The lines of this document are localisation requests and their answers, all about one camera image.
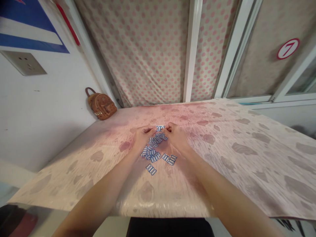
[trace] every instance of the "leather backpack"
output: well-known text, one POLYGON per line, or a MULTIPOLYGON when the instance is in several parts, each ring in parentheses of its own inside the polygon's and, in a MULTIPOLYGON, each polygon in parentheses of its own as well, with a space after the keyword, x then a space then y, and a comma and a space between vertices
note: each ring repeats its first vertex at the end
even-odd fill
POLYGON ((112 114, 117 111, 117 107, 106 94, 96 93, 92 88, 86 88, 86 94, 88 96, 88 103, 94 114, 100 120, 108 119, 112 114), (94 94, 89 95, 88 90, 91 90, 94 94))

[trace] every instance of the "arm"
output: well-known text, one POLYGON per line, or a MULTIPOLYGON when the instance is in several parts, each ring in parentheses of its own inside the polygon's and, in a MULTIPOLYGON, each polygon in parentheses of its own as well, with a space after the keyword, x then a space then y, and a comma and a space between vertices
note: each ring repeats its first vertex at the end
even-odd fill
POLYGON ((169 123, 163 132, 190 163, 212 201, 216 215, 233 237, 283 236, 278 227, 246 195, 190 147, 180 126, 169 123))
POLYGON ((53 237, 93 236, 115 205, 120 190, 133 164, 142 153, 156 127, 138 128, 130 152, 75 205, 57 228, 53 237))

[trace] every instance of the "poster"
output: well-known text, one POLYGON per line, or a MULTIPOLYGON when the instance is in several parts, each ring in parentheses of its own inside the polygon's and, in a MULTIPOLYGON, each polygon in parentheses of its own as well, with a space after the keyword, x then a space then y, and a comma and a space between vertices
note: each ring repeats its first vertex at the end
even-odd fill
POLYGON ((38 0, 4 0, 0 45, 69 53, 38 0))

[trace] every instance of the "table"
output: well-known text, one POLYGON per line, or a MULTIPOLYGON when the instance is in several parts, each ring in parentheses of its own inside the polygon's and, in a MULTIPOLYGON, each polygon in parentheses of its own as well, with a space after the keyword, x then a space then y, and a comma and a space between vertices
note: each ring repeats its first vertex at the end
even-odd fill
MULTIPOLYGON (((181 125, 190 145, 270 217, 316 220, 316 141, 228 99, 119 109, 68 145, 9 201, 70 211, 129 151, 135 128, 181 125)), ((111 215, 210 217, 212 203, 186 160, 146 170, 140 157, 111 215)))

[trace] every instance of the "dark clothing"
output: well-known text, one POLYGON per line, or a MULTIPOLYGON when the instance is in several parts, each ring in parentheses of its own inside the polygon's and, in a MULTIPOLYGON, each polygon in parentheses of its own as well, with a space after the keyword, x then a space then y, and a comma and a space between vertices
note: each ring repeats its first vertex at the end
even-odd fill
POLYGON ((131 217, 126 237, 214 237, 204 218, 136 218, 131 217))

